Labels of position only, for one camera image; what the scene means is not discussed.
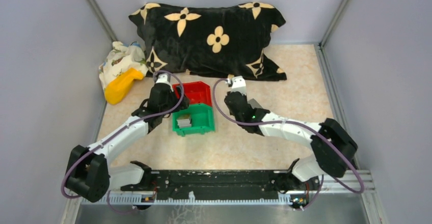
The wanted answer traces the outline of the red plastic bin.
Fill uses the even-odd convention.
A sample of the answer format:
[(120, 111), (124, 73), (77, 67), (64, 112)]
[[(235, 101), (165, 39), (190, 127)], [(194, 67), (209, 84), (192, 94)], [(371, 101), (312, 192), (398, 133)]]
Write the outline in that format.
[(202, 81), (183, 83), (184, 95), (190, 105), (205, 104), (212, 107), (210, 86)]

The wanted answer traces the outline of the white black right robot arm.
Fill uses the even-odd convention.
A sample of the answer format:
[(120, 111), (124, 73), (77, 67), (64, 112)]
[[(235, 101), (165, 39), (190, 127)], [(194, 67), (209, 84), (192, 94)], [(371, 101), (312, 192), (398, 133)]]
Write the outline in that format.
[(268, 109), (253, 107), (240, 92), (227, 93), (224, 102), (230, 115), (248, 133), (279, 137), (312, 151), (312, 155), (295, 160), (288, 169), (287, 184), (292, 189), (301, 189), (307, 180), (322, 174), (343, 177), (358, 149), (334, 119), (314, 123), (284, 118)]

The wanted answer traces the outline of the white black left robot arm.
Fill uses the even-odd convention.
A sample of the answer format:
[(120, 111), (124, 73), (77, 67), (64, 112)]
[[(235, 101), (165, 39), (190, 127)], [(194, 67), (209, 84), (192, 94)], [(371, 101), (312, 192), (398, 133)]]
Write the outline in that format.
[(162, 123), (165, 115), (188, 108), (189, 99), (184, 85), (173, 88), (165, 82), (157, 82), (131, 116), (105, 138), (87, 147), (78, 145), (72, 149), (61, 192), (67, 197), (69, 189), (75, 197), (94, 203), (113, 189), (134, 185), (147, 190), (153, 183), (151, 174), (142, 166), (132, 163), (127, 166), (111, 167), (111, 162), (138, 139), (144, 138)]

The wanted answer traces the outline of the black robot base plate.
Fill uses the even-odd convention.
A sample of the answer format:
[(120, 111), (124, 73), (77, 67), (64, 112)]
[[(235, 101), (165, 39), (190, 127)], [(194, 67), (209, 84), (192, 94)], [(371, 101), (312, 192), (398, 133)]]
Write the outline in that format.
[(153, 170), (144, 169), (141, 182), (122, 186), (122, 191), (148, 191), (145, 202), (161, 204), (281, 204), (307, 206), (310, 191), (320, 180), (296, 181), (288, 170)]

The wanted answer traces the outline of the green plastic bin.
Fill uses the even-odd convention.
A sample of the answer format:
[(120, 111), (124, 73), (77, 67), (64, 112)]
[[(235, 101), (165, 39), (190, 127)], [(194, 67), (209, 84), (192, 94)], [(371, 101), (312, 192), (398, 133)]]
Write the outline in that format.
[[(177, 120), (190, 115), (191, 126), (180, 128)], [(187, 109), (172, 114), (172, 131), (178, 136), (205, 134), (215, 131), (213, 108), (204, 103), (192, 104)]]

